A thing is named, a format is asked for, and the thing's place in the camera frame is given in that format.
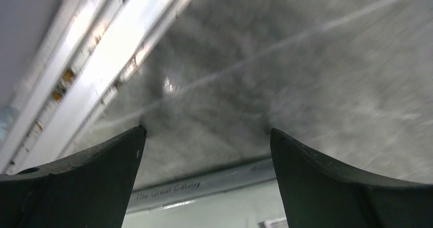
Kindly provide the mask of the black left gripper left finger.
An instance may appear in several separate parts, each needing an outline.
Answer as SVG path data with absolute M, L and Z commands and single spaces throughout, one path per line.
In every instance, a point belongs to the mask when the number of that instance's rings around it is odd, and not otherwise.
M 146 129 L 17 174 L 1 175 L 1 227 L 121 227 Z

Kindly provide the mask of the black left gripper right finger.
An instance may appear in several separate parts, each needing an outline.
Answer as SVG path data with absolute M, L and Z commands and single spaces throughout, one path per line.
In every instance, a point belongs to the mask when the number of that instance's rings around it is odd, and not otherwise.
M 272 161 L 289 227 L 432 227 L 432 185 L 374 174 L 279 129 Z

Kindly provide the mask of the grey notebook with label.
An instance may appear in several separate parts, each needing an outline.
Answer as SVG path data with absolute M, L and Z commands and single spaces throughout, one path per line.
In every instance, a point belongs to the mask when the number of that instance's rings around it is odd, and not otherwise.
M 287 227 L 271 159 L 134 191 L 123 227 Z

